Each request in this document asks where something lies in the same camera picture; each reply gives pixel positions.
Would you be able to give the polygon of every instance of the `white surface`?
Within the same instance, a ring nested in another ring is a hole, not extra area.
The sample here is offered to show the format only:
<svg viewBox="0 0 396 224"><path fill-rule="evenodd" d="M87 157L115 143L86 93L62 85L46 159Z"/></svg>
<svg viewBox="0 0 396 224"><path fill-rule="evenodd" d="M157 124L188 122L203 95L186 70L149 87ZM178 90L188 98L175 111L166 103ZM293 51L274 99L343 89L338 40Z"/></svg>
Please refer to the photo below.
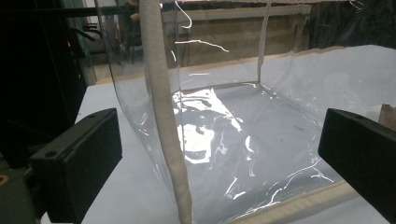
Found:
<svg viewBox="0 0 396 224"><path fill-rule="evenodd" d="M135 137L135 133L120 111L112 84L91 86L87 89L78 119L116 107L123 147L123 159L105 183L88 211L83 224L177 223L173 199L167 197L166 187L151 170L149 157ZM42 223L50 223L44 216ZM293 224L310 223L387 223L361 197L327 209Z"/></svg>
<svg viewBox="0 0 396 224"><path fill-rule="evenodd" d="M113 85L90 86L78 120L103 109L116 107L119 114L122 160L107 180L83 220L83 224L173 224L177 208L170 193L152 171L145 149L123 115ZM50 223L47 215L42 223Z"/></svg>

